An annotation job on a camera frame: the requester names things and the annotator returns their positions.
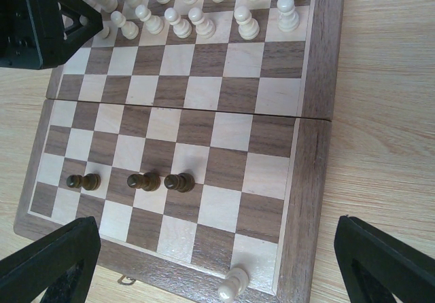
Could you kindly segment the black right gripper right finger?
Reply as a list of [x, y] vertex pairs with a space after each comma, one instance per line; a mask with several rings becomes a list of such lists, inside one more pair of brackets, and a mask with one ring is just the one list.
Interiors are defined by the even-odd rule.
[[365, 221], [341, 216], [334, 250], [351, 302], [434, 301], [434, 259]]

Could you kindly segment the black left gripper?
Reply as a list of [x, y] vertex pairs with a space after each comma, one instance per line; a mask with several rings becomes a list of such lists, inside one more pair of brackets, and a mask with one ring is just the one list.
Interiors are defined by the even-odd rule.
[[55, 68], [103, 29], [90, 0], [1, 0], [1, 66]]

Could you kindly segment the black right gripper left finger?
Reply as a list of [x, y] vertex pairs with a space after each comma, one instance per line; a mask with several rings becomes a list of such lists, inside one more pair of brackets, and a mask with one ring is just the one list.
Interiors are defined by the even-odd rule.
[[85, 302], [100, 250], [95, 218], [77, 218], [1, 260], [1, 301]]

